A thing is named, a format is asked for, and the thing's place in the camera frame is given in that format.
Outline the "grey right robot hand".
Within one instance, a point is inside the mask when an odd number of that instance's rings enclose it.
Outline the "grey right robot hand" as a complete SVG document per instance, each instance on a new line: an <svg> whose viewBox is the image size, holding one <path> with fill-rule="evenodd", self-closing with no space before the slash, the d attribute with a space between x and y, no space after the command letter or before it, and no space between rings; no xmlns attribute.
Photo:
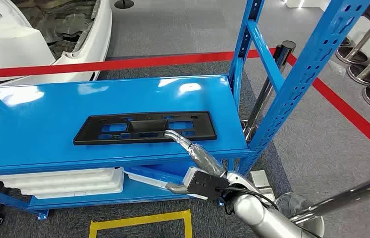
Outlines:
<svg viewBox="0 0 370 238"><path fill-rule="evenodd" d="M190 166L181 184L167 183L165 188L174 194L197 194L207 199L220 196L220 190L230 182L227 171L201 145L193 143L174 130L166 130L164 136L180 144L196 166Z"/></svg>

